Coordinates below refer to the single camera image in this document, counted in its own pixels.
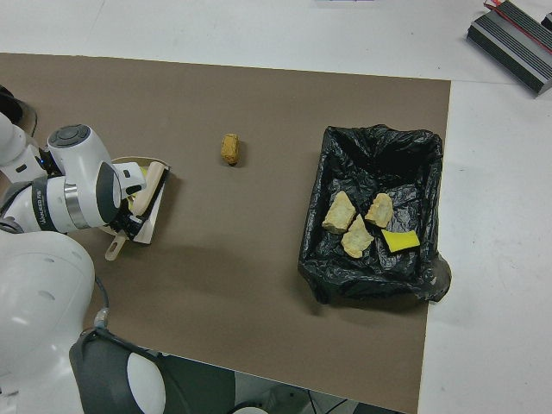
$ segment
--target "red wire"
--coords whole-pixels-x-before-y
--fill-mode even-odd
[[[497,3],[499,0],[491,0],[493,3]],[[516,22],[514,22],[510,17],[508,17],[508,15],[498,9],[496,6],[493,6],[492,4],[488,4],[486,1],[483,3],[483,5],[485,7],[487,7],[489,10],[493,10],[493,11],[496,11],[497,14],[502,17],[503,19],[507,20],[508,22],[510,22],[511,24],[513,24],[517,30],[519,30],[521,33],[523,33],[524,35],[526,35],[527,37],[529,37],[532,41],[534,41],[536,44],[538,44],[540,47],[542,47],[544,50],[546,50],[548,53],[552,53],[552,48],[546,46],[544,43],[542,43],[541,41],[539,41],[534,35],[532,35],[531,33],[529,33],[527,30],[525,30],[524,28],[522,28],[521,26],[519,26]]]

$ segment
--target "yellow sponge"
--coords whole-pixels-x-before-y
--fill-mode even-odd
[[[393,233],[391,231],[381,230],[381,233],[383,233],[391,253],[420,245],[420,241],[414,230],[406,233]]]

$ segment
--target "beige rock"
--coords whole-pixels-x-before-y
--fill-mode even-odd
[[[373,237],[366,230],[364,220],[359,214],[356,216],[353,224],[349,228],[348,232],[343,235],[342,246],[349,256],[359,259],[362,257],[362,252],[370,246]]]
[[[378,227],[384,229],[393,217],[393,201],[384,192],[381,192],[376,196],[366,218],[371,224],[375,224]]]
[[[237,164],[240,159],[240,140],[236,134],[226,134],[223,139],[221,156],[231,166]]]
[[[335,235],[342,235],[353,221],[356,210],[345,191],[339,191],[322,222],[322,227]]]

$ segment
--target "white table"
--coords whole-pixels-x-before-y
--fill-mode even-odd
[[[537,20],[548,0],[517,0]],[[419,412],[552,405],[552,92],[535,99],[465,40],[482,0],[0,0],[0,52],[451,79]]]

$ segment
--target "black plastic bag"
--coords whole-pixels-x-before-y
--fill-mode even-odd
[[[442,141],[432,132],[401,132],[385,125],[326,129],[298,262],[318,302],[409,292],[438,301],[445,295],[451,275],[437,252],[441,170]],[[322,228],[339,191],[347,193],[362,216],[378,193],[389,194],[394,213],[386,229],[415,230],[420,247],[391,253],[381,230],[365,222],[375,240],[360,259],[349,257],[342,236]]]

